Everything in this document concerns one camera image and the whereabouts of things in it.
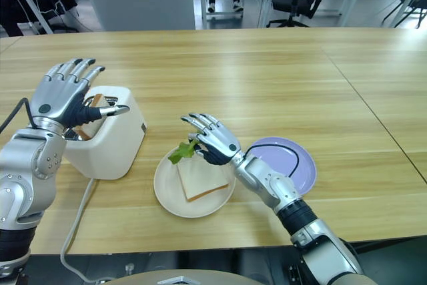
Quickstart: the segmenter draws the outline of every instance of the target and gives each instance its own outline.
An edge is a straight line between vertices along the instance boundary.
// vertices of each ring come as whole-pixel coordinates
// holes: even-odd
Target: robotic arm
[[[95,67],[84,75],[93,63],[72,59],[51,68],[29,104],[31,126],[16,131],[0,151],[0,282],[22,271],[35,229],[55,198],[55,176],[66,145],[63,132],[129,110],[124,105],[84,105],[91,82],[104,70]]]
[[[375,284],[362,275],[357,259],[303,201],[289,177],[244,154],[233,133],[213,116],[190,113],[181,119],[197,129],[189,139],[199,142],[198,155],[215,165],[231,163],[236,177],[274,211],[320,285]]]

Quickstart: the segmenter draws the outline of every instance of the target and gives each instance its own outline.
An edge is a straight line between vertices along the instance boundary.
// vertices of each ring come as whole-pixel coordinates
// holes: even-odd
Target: lavender plate
[[[296,142],[282,137],[265,137],[255,141],[252,146],[262,144],[283,145],[292,148],[298,154],[300,162],[291,179],[301,195],[307,194],[312,189],[317,176],[316,165],[311,155]],[[280,146],[256,147],[250,151],[250,154],[264,160],[273,170],[285,176],[289,176],[297,164],[295,153]]]

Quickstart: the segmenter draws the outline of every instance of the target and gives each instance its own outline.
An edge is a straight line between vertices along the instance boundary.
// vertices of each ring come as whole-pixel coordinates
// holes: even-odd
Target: white plate
[[[154,174],[154,192],[159,203],[170,213],[184,218],[198,218],[212,214],[219,210],[231,197],[236,185],[233,168],[230,165],[221,166],[228,187],[216,190],[192,202],[185,198],[178,167],[173,165],[168,157],[175,149],[171,150],[160,161]],[[205,161],[194,155],[192,161]]]

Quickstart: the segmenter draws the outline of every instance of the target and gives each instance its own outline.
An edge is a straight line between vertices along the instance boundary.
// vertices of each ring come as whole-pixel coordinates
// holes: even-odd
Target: lettuce leaf
[[[172,164],[177,164],[182,157],[191,158],[194,155],[194,146],[198,143],[195,139],[191,143],[180,143],[178,148],[168,157]]]

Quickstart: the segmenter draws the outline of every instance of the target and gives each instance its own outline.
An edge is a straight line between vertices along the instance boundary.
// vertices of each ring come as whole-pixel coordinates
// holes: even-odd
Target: bread slice
[[[93,100],[89,106],[108,107],[109,104],[102,93],[97,93],[95,96],[93,96]],[[75,126],[73,130],[81,137],[82,140],[89,140],[96,135],[104,121],[105,117],[91,121],[90,123],[85,123],[82,126]]]
[[[183,158],[177,166],[189,202],[228,186],[221,166],[211,165],[199,156]]]

